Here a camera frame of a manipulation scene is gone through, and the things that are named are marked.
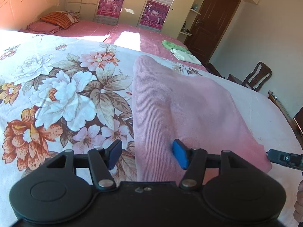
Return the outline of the person right hand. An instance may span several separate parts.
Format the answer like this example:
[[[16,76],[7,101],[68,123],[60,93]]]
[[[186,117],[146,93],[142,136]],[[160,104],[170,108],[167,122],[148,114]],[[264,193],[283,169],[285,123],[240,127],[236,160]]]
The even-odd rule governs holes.
[[[303,220],[303,181],[300,182],[298,186],[298,192],[296,194],[296,202],[294,205],[295,211],[294,211],[294,219],[298,223],[302,223]]]

